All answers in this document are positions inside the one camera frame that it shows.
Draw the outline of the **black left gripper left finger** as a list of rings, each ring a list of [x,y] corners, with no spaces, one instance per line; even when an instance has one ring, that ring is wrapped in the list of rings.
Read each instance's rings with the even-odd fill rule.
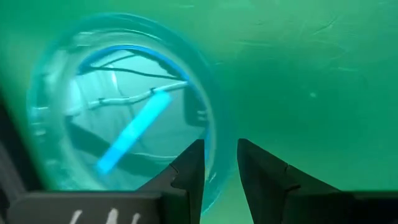
[[[197,139],[135,191],[29,193],[11,203],[7,224],[200,224],[204,175]]]

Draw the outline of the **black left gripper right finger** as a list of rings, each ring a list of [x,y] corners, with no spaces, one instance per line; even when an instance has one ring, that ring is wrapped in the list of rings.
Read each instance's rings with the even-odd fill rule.
[[[241,183],[254,224],[398,224],[398,191],[344,191],[239,139]]]

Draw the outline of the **clear blue plastic plate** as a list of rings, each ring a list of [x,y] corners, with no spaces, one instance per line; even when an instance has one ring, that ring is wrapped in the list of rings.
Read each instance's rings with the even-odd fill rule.
[[[82,20],[44,51],[27,89],[34,162],[50,190],[136,190],[205,142],[201,210],[234,169],[216,69],[186,37],[133,14]]]

